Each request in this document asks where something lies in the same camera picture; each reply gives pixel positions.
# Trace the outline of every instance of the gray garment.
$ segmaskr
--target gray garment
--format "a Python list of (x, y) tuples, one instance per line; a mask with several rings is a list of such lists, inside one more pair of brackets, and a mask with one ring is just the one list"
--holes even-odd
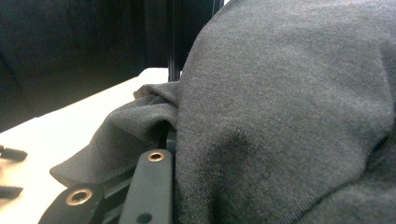
[(176, 223), (396, 222), (396, 1), (231, 1), (51, 173), (101, 183), (177, 128)]

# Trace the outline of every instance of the white table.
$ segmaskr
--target white table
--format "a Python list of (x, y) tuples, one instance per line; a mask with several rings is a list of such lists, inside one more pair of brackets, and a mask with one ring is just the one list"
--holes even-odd
[(65, 190), (52, 178), (50, 168), (88, 145), (106, 115), (131, 102), (134, 91), (167, 79), (167, 69), (150, 68), (139, 77), (0, 133), (0, 144), (29, 154), (19, 163), (0, 160), (0, 186), (24, 188), (17, 199), (0, 200), (0, 223), (37, 223)]

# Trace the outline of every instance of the dark background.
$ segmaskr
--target dark background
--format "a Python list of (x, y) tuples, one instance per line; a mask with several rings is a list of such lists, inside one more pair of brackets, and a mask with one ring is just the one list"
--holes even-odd
[[(179, 2), (180, 67), (218, 3)], [(136, 77), (147, 67), (166, 67), (166, 4), (0, 1), (0, 132)]]

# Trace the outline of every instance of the round hole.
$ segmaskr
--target round hole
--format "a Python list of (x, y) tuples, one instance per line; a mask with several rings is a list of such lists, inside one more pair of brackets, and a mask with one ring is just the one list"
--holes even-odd
[(163, 155), (163, 153), (161, 153), (161, 152), (153, 152), (148, 155), (148, 160), (149, 161), (161, 161), (161, 160), (163, 160), (164, 157), (165, 157), (165, 155)]
[(70, 206), (76, 206), (87, 202), (92, 196), (90, 189), (76, 189), (66, 198), (66, 203)]
[(151, 214), (148, 214), (148, 213), (141, 214), (136, 219), (137, 223), (139, 223), (139, 224), (150, 223), (151, 220), (152, 220), (152, 216), (151, 216)]

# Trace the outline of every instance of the brass grommet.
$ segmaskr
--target brass grommet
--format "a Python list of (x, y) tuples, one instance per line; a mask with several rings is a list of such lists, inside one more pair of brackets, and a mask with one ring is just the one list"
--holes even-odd
[(161, 152), (153, 152), (148, 155), (149, 161), (161, 161), (163, 158), (165, 158), (165, 155)]
[(87, 202), (93, 193), (90, 189), (76, 189), (66, 198), (66, 203), (70, 206), (76, 206)]

